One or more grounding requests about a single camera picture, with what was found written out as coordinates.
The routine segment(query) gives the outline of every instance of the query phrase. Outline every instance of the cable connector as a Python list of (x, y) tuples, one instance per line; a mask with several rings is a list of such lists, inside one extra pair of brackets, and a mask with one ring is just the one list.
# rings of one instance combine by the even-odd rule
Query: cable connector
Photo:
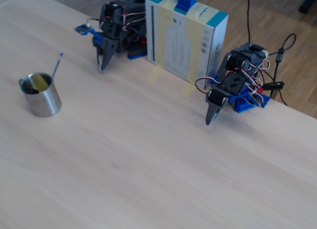
[(283, 60), (283, 55), (284, 55), (284, 49), (283, 48), (278, 49), (278, 54), (276, 56), (275, 62), (281, 63)]

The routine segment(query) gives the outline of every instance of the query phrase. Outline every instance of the light wood surface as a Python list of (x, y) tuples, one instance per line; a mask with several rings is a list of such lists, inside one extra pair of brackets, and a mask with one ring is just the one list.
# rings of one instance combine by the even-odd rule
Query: light wood surface
[[(92, 17), (99, 17), (102, 5), (111, 0), (56, 0)], [(198, 0), (229, 13), (223, 55), (247, 42), (247, 0)], [(285, 38), (297, 33), (295, 46), (284, 55), (277, 80), (284, 81), (288, 105), (317, 118), (317, 3), (308, 14), (298, 8), (304, 0), (251, 0), (251, 41), (277, 51)], [(270, 57), (274, 75), (275, 57)]]
[[(52, 0), (0, 8), (1, 229), (315, 229), (317, 120), (276, 101), (205, 126), (205, 96), (146, 58), (97, 71), (87, 16)], [(55, 77), (32, 115), (17, 80)]]

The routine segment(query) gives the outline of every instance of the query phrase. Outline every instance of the black connector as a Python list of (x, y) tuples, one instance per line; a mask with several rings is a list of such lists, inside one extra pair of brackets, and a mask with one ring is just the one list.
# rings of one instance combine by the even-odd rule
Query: black connector
[(275, 59), (276, 63), (282, 62), (283, 55), (284, 55), (284, 49), (283, 48), (278, 49), (278, 54), (277, 54), (276, 59)]
[(284, 82), (268, 83), (262, 86), (263, 90), (281, 90), (284, 87)]

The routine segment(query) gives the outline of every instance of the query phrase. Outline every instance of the wooden table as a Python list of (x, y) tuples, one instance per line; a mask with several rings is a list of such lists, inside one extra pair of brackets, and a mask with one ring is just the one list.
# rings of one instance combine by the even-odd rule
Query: wooden table
[[(52, 0), (0, 8), (1, 229), (316, 229), (317, 120), (275, 101), (205, 125), (205, 96), (146, 58), (98, 73), (86, 16)], [(17, 80), (52, 73), (61, 111)]]

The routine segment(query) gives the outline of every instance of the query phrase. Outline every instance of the robotic arm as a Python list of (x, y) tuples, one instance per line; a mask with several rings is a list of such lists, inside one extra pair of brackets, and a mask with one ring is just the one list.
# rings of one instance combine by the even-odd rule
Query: robotic arm
[(245, 43), (227, 53), (218, 70), (219, 84), (212, 84), (206, 93), (209, 104), (206, 124), (211, 125), (217, 115), (230, 102), (231, 95), (240, 95), (247, 87), (257, 106), (264, 104), (263, 98), (257, 93), (261, 88), (254, 78), (262, 74), (258, 66), (262, 65), (268, 52), (265, 48), (252, 43)]
[(114, 0), (103, 5), (99, 28), (96, 32), (89, 24), (75, 28), (81, 35), (92, 33), (97, 49), (99, 71), (104, 72), (115, 52), (137, 45), (146, 36), (145, 0)]

